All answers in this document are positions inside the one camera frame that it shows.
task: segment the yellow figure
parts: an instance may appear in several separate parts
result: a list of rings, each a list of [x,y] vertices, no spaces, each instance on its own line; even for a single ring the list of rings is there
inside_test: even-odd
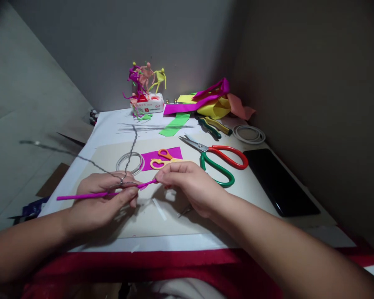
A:
[[[166,75],[165,75],[165,70],[162,68],[160,71],[155,71],[154,74],[157,74],[157,82],[155,82],[153,85],[151,85],[150,91],[154,85],[157,85],[157,91],[155,93],[158,93],[158,88],[161,82],[165,81],[165,89],[166,89]]]

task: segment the magenta paper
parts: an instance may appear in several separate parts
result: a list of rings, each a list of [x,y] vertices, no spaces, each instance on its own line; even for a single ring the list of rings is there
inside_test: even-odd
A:
[[[205,97],[208,94],[208,92],[210,92],[210,91],[212,91],[216,88],[219,88],[219,87],[220,87],[220,91],[218,91],[214,94],[209,94],[207,97]],[[177,112],[196,111],[196,110],[200,109],[203,105],[208,103],[209,101],[218,99],[218,98],[228,94],[229,92],[230,92],[230,84],[229,84],[229,82],[227,81],[226,78],[223,78],[221,81],[219,81],[215,85],[209,87],[208,89],[206,89],[204,91],[198,92],[193,97],[193,99],[195,99],[195,100],[199,100],[199,98],[202,98],[199,102],[197,102],[195,104],[176,104],[176,105],[169,105],[168,104],[168,105],[165,106],[165,110],[164,110],[163,114],[165,115],[165,114],[172,114],[172,113],[177,113]]]
[[[181,151],[180,147],[172,147],[170,149],[167,149],[167,151],[169,152],[169,154],[173,158],[183,159],[182,151]],[[158,155],[158,151],[141,154],[141,156],[144,158],[144,167],[141,171],[154,170],[150,166],[151,159],[159,159],[159,160],[162,160],[162,161],[169,161],[168,159]],[[163,164],[154,163],[154,166],[155,167],[161,167],[161,166],[163,166]]]

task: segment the smartphone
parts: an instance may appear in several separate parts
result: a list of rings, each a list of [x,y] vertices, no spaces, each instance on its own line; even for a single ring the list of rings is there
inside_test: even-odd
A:
[[[269,149],[245,151],[244,155],[280,216],[320,214],[320,210]]]

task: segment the red fabric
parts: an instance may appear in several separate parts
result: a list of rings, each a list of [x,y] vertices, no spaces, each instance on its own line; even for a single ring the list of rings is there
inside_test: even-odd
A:
[[[362,267],[374,265],[370,247],[339,251]],[[62,298],[80,282],[142,282],[181,277],[201,279],[228,298],[282,298],[272,279],[242,249],[158,252],[65,253],[45,265],[23,298]]]

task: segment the white box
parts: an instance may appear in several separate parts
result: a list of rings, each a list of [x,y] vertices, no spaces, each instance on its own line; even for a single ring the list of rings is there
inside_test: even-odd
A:
[[[141,95],[137,101],[136,108],[139,113],[144,114],[162,112],[164,108],[162,94],[149,93],[147,96]]]

